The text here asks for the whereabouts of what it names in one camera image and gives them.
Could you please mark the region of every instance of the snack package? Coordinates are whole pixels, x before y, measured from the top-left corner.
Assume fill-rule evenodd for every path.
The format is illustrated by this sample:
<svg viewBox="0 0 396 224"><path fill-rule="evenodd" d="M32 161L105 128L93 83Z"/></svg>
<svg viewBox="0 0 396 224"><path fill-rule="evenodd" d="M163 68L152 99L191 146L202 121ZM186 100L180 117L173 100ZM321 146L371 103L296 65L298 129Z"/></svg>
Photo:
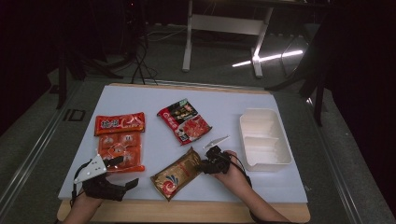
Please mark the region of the snack package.
<svg viewBox="0 0 396 224"><path fill-rule="evenodd" d="M94 135L130 131L144 132L145 125L145 114L143 112L118 116L96 116Z"/></svg>
<svg viewBox="0 0 396 224"><path fill-rule="evenodd" d="M163 118L181 145L199 139L212 129L187 99L160 110L157 116Z"/></svg>
<svg viewBox="0 0 396 224"><path fill-rule="evenodd" d="M201 158L191 147L186 154L150 179L161 195L170 202L184 186L201 173L197 168L200 163Z"/></svg>
<svg viewBox="0 0 396 224"><path fill-rule="evenodd" d="M122 163L107 168L109 172L145 171L145 166L141 164L141 150L140 132L138 131L99 135L98 154L103 160L123 156Z"/></svg>

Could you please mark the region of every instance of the light strip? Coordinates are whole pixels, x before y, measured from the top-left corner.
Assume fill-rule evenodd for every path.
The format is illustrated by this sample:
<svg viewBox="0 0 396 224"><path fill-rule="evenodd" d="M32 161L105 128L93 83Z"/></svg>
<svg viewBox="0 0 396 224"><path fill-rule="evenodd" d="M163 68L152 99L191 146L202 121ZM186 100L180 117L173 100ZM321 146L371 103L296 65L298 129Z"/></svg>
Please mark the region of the light strip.
<svg viewBox="0 0 396 224"><path fill-rule="evenodd" d="M273 60L273 59L278 59L278 58L281 58L281 57L284 58L284 57L289 57L289 56L293 56L293 55L299 55L299 54L302 54L302 53L303 53L302 50L295 50L295 51L284 53L283 55L282 54L276 54L276 55L260 58L259 62L264 62L264 61L269 61L269 60ZM246 62L242 62L242 63L235 63L235 64L233 64L233 67L239 67L239 66L242 66L242 65L250 64L250 63L251 63L251 61L246 61Z"/></svg>

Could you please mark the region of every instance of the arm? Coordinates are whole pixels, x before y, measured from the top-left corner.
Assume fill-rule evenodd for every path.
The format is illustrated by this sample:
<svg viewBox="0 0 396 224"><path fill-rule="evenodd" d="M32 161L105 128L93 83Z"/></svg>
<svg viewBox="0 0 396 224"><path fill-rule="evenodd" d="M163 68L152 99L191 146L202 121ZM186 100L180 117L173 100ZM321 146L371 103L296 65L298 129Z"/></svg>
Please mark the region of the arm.
<svg viewBox="0 0 396 224"><path fill-rule="evenodd" d="M63 224L85 224L88 223L103 199L95 199L87 196L84 192L76 198L70 213L64 219Z"/></svg>
<svg viewBox="0 0 396 224"><path fill-rule="evenodd" d="M237 164L236 153L227 152L233 155L232 161ZM255 217L263 221L288 221L254 191L245 176L232 164L227 174L219 173L213 176L238 197Z"/></svg>

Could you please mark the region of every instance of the white plastic tray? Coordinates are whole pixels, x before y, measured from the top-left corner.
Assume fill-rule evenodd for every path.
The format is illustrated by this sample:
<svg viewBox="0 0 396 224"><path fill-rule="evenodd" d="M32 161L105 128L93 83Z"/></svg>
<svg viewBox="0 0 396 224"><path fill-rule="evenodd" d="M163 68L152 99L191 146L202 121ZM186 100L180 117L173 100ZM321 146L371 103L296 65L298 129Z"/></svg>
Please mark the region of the white plastic tray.
<svg viewBox="0 0 396 224"><path fill-rule="evenodd" d="M289 142L274 110L248 108L240 128L247 170L275 172L291 164Z"/></svg>

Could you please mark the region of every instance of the desk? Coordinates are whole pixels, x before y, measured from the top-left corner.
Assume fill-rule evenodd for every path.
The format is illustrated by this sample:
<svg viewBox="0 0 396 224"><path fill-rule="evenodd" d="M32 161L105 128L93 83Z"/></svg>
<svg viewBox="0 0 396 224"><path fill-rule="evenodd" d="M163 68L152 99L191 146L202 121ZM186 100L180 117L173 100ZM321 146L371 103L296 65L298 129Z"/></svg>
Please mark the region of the desk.
<svg viewBox="0 0 396 224"><path fill-rule="evenodd" d="M198 15L192 13L193 1L189 1L188 8L188 22L187 22L187 42L184 52L182 70L184 72L190 71L191 64L191 31L194 30L206 30L206 31L217 31L227 32L243 35L256 35L257 42L256 46L251 50L254 73L257 78L262 78L262 67L259 57L259 52L262 47L262 41L265 38L265 34L268 25L271 20L271 16L275 7L285 8L297 8L307 9L315 7L328 7L326 4L308 4L305 2L295 0L252 0L252 1L230 1L230 3L244 4L253 7L266 7L265 18L262 21L259 20L248 20L248 19L236 19L227 17L217 17L209 15Z"/></svg>
<svg viewBox="0 0 396 224"><path fill-rule="evenodd" d="M181 147L163 121L156 117L156 113L161 108L178 101L180 97L191 99L192 105L214 127L208 134L187 147ZM147 113L148 126L144 133L145 136L143 136L143 164L147 169L142 173L110 176L109 178L114 177L110 179L110 182L115 184L118 181L122 182L121 180L125 182L126 177L132 179L140 177L139 186L128 191L121 203L104 202L100 212L95 215L93 220L112 222L252 222L246 207L227 190L220 190L223 189L223 186L210 175L199 175L170 203L154 189L147 177L154 175L165 164L169 164L184 154L183 149L185 148L194 147L199 154L205 154L199 148L205 146L211 139L225 134L229 134L231 139L221 144L221 147L234 150L243 160L238 134L238 118L247 106L268 106L277 111L272 95L266 91L232 91L193 87L175 89L175 87L136 85L105 87L61 189L59 198L64 201L59 209L58 218L63 220L70 209L68 198L71 196L74 172L95 154L91 149L97 147L97 139L92 136L94 117L99 114L105 115L104 113L125 114L133 112L131 109L137 109L139 106L144 108L144 112ZM253 182L253 188L273 204L280 213L295 222L309 220L307 199L295 162L277 173L256 172L249 175Z"/></svg>

